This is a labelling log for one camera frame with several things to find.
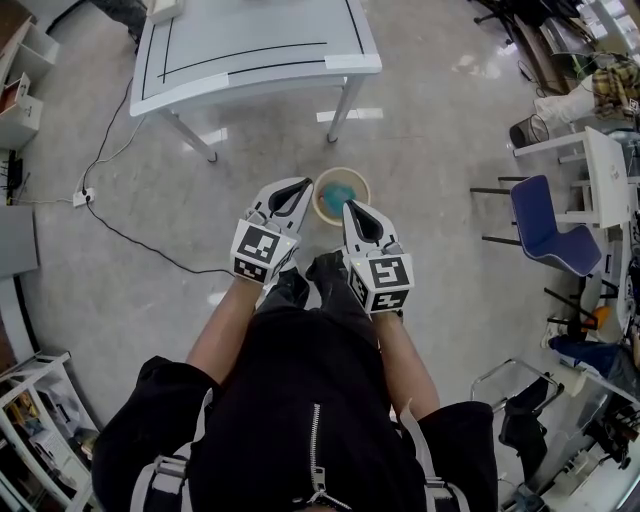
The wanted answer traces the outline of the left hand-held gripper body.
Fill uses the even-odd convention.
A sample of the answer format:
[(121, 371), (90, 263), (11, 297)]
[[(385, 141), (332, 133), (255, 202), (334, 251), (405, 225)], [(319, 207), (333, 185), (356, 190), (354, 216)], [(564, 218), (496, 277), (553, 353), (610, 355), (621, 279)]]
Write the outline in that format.
[(299, 246), (299, 215), (248, 209), (238, 221), (230, 258), (236, 277), (268, 284)]

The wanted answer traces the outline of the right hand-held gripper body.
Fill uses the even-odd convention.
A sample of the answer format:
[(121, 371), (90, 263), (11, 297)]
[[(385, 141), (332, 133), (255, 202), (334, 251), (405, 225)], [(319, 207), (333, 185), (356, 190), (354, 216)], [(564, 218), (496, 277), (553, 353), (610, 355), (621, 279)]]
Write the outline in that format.
[(366, 314), (398, 312), (414, 288), (413, 260), (401, 247), (369, 252), (344, 248), (347, 285)]

